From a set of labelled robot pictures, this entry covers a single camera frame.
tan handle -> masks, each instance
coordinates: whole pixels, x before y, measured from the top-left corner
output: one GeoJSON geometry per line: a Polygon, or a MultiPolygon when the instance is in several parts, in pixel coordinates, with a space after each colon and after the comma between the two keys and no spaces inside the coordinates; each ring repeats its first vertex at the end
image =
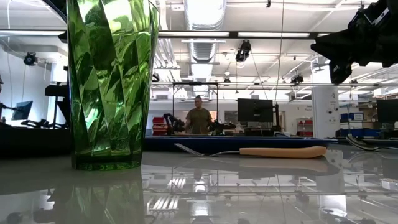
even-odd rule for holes
{"type": "Polygon", "coordinates": [[[309,159],[322,156],[326,153],[326,147],[312,146],[306,148],[242,148],[241,155],[266,156],[278,158],[309,159]]]}

fork with tan handle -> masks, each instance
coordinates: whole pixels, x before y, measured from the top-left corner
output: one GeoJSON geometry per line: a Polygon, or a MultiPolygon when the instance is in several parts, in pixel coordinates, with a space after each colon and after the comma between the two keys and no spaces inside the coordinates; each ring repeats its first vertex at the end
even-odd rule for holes
{"type": "Polygon", "coordinates": [[[245,156],[263,156],[263,157],[277,157],[277,158],[294,158],[294,159],[310,159],[318,156],[322,156],[326,153],[326,147],[323,146],[312,146],[305,148],[241,148],[239,151],[226,151],[219,152],[211,155],[202,154],[190,149],[179,143],[175,143],[175,146],[189,152],[190,154],[199,157],[215,157],[222,154],[240,154],[245,156]]]}

silver duct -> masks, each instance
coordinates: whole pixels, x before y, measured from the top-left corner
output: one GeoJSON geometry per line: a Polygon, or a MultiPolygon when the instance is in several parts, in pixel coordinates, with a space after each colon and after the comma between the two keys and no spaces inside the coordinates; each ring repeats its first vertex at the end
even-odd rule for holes
{"type": "MultiPolygon", "coordinates": [[[[185,23],[188,30],[220,30],[225,16],[226,0],[184,0],[185,23]]],[[[214,62],[217,44],[191,43],[191,62],[214,62]]],[[[191,73],[194,79],[208,78],[212,65],[193,64],[191,73]]],[[[194,88],[203,91],[203,87],[194,88]]]]}

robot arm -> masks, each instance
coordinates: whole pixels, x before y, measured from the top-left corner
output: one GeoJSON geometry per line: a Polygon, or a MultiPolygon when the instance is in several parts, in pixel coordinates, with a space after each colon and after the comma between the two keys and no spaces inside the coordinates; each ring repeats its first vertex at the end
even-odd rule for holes
{"type": "Polygon", "coordinates": [[[167,135],[172,135],[175,132],[185,131],[185,123],[180,119],[175,118],[171,114],[163,114],[167,124],[167,135]]]}

cable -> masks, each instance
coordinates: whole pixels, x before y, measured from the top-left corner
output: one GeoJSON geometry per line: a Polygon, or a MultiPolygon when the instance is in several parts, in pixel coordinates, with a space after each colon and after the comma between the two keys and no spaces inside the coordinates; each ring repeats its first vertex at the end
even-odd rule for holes
{"type": "Polygon", "coordinates": [[[264,196],[262,196],[261,205],[260,205],[259,211],[257,212],[257,218],[256,218],[257,222],[256,222],[256,224],[259,223],[259,215],[260,215],[260,212],[261,212],[261,209],[262,209],[262,204],[264,204],[264,199],[265,199],[265,197],[266,197],[266,193],[267,193],[267,190],[268,190],[268,185],[269,185],[269,180],[270,180],[270,179],[271,179],[271,178],[268,177],[268,182],[267,182],[266,190],[264,191],[264,196]]]}
{"type": "Polygon", "coordinates": [[[280,77],[280,59],[282,57],[282,42],[283,42],[283,32],[284,32],[284,18],[285,18],[285,0],[282,2],[282,27],[280,32],[280,48],[279,48],[279,64],[278,64],[278,79],[276,80],[276,90],[275,90],[275,103],[276,103],[276,96],[278,93],[278,84],[279,84],[279,77],[280,77]]]}
{"type": "Polygon", "coordinates": [[[276,178],[277,178],[277,180],[278,180],[279,193],[280,193],[280,201],[282,202],[282,210],[283,210],[283,212],[284,212],[284,219],[285,219],[285,223],[287,223],[287,222],[286,222],[285,204],[284,204],[284,200],[283,200],[283,198],[282,198],[282,189],[280,188],[279,175],[276,175],[276,178]]]}
{"type": "Polygon", "coordinates": [[[236,69],[236,92],[235,92],[235,94],[238,94],[239,92],[238,92],[238,63],[236,62],[235,63],[235,69],[236,69]]]}
{"type": "Polygon", "coordinates": [[[24,81],[22,82],[22,99],[21,102],[24,101],[24,93],[25,93],[25,76],[26,76],[26,65],[25,65],[25,69],[24,69],[24,81]]]}
{"type": "Polygon", "coordinates": [[[12,75],[11,75],[11,66],[10,66],[10,54],[7,54],[7,64],[8,64],[8,72],[10,74],[10,87],[11,87],[11,107],[12,107],[12,99],[13,99],[13,95],[12,95],[12,75]]]}
{"type": "Polygon", "coordinates": [[[267,93],[266,93],[266,89],[264,89],[264,85],[262,84],[262,81],[261,81],[261,76],[260,76],[260,74],[259,74],[259,70],[257,69],[257,65],[256,65],[256,61],[255,61],[255,59],[254,59],[254,54],[253,54],[253,51],[251,51],[251,50],[250,50],[250,53],[251,53],[251,57],[253,58],[254,67],[256,68],[257,76],[259,77],[259,80],[260,80],[260,83],[261,83],[262,90],[264,91],[264,95],[266,96],[266,99],[268,100],[268,96],[267,96],[267,93]]]}

